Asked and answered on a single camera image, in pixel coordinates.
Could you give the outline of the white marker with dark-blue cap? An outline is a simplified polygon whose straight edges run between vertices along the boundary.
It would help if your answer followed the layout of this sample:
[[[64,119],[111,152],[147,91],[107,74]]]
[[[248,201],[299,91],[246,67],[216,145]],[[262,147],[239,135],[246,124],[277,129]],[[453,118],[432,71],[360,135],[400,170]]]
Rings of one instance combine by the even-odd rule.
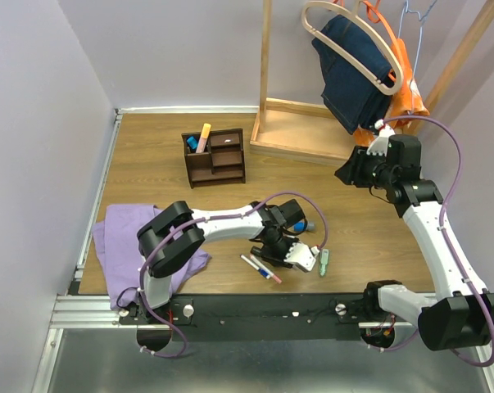
[[[248,257],[245,255],[240,255],[240,258],[245,261],[247,264],[249,264],[255,271],[257,271],[262,277],[266,279],[270,279],[270,275],[263,269],[261,268],[258,264],[250,260]]]

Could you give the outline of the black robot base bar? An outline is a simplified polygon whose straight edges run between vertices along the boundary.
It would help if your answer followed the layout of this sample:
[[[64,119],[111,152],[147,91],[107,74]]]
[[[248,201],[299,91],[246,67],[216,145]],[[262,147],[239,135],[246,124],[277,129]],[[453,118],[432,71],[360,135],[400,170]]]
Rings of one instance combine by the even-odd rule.
[[[414,328],[365,311],[360,293],[178,294],[158,314],[189,341],[361,341],[393,347]]]

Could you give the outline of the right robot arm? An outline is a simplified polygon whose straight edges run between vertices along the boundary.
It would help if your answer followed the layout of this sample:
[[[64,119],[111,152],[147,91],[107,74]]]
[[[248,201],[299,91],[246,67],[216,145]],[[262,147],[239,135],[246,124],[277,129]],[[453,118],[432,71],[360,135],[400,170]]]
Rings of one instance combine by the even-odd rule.
[[[421,176],[421,143],[393,134],[371,147],[354,147],[336,177],[346,185],[385,190],[422,252],[434,299],[395,280],[367,284],[363,315],[373,321],[394,314],[411,323],[433,351],[494,344],[494,292],[487,289],[458,245],[434,181]]]

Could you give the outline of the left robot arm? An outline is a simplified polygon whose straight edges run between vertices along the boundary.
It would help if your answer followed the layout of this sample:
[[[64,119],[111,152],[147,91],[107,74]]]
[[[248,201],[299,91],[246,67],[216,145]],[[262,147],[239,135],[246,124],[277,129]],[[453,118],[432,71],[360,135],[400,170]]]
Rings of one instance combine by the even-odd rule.
[[[294,199],[282,205],[252,202],[235,210],[191,210],[176,201],[145,224],[137,233],[138,249],[144,258],[140,270],[138,314],[148,323],[165,317],[173,276],[188,265],[205,242],[247,239],[259,243],[254,255],[276,267],[291,268],[287,254],[297,239],[291,227],[305,214]]]

